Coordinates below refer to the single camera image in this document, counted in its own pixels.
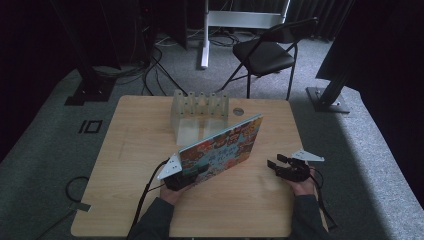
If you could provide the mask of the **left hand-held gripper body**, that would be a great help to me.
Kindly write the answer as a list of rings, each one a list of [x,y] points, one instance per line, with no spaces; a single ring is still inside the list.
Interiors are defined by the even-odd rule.
[[[194,183],[199,173],[183,173],[183,168],[179,156],[173,154],[167,161],[163,169],[157,176],[158,180],[163,180],[166,187],[172,191],[179,191]]]

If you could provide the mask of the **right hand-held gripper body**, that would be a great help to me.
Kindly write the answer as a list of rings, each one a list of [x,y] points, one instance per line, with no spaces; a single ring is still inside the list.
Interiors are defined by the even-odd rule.
[[[287,167],[282,168],[282,174],[277,175],[285,180],[293,182],[303,182],[310,176],[310,168],[308,165],[309,161],[313,162],[324,162],[325,158],[310,153],[306,150],[300,149],[294,152],[291,157],[293,159],[292,164],[287,164]]]

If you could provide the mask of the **colourful picture book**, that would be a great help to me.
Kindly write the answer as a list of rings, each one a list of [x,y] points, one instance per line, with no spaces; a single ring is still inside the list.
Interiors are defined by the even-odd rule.
[[[209,164],[199,174],[200,183],[247,160],[251,154],[263,120],[256,114],[178,151],[183,173],[192,173],[198,166]]]

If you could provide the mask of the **person's right hand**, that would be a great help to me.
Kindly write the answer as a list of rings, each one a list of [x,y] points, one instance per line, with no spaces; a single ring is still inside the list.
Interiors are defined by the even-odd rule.
[[[291,187],[295,196],[303,195],[314,195],[315,194],[315,182],[313,180],[315,174],[315,168],[310,168],[310,176],[303,182],[293,182],[286,180],[286,183]]]

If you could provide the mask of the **person's left hand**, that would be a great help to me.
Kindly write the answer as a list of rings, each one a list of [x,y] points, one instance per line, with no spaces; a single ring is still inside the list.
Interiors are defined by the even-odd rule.
[[[180,199],[180,197],[191,188],[192,186],[188,185],[178,191],[174,191],[169,189],[165,184],[163,184],[160,188],[159,198],[171,205],[175,205]]]

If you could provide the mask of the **clear acrylic book rack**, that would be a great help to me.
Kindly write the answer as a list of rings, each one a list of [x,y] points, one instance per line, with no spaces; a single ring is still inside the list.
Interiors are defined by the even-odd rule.
[[[186,146],[208,137],[228,126],[229,96],[175,90],[170,123],[176,144]]]

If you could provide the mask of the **black stand with bolted base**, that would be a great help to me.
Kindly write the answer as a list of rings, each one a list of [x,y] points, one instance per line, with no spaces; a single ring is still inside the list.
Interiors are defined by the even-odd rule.
[[[349,15],[355,0],[344,1],[347,1],[348,5],[339,20],[340,27],[337,35],[316,74],[318,79],[328,80],[329,84],[325,88],[308,87],[306,89],[317,112],[346,114],[350,112],[340,94],[348,82],[349,65],[354,56],[354,53],[349,50],[348,30],[345,30],[344,27],[349,22]]]

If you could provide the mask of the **black folding chair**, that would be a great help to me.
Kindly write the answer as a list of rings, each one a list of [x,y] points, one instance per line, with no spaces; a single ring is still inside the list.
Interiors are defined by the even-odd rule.
[[[232,52],[240,64],[220,90],[224,90],[230,82],[241,79],[236,77],[236,74],[244,67],[247,70],[246,97],[249,98],[252,75],[263,77],[290,68],[286,94],[286,99],[289,99],[298,57],[298,44],[313,35],[318,23],[319,19],[312,17],[277,24],[264,31],[257,39],[235,44]]]

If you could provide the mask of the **black stand with square base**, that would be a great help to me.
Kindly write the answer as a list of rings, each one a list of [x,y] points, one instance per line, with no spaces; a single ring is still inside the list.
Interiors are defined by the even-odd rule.
[[[60,0],[49,0],[71,43],[75,56],[76,68],[81,82],[72,96],[65,101],[66,106],[83,106],[86,102],[107,102],[111,96],[116,78],[100,76],[92,67],[88,55],[72,26],[71,20]]]

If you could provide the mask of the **white metal stand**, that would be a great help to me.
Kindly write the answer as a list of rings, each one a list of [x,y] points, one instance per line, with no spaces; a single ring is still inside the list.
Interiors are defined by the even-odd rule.
[[[287,12],[291,0],[284,0],[280,13],[259,13],[259,12],[239,12],[210,10],[209,0],[205,0],[204,10],[204,33],[203,47],[200,67],[206,69],[209,66],[209,28],[210,27],[230,27],[230,28],[254,28],[266,29],[276,24],[286,21]]]

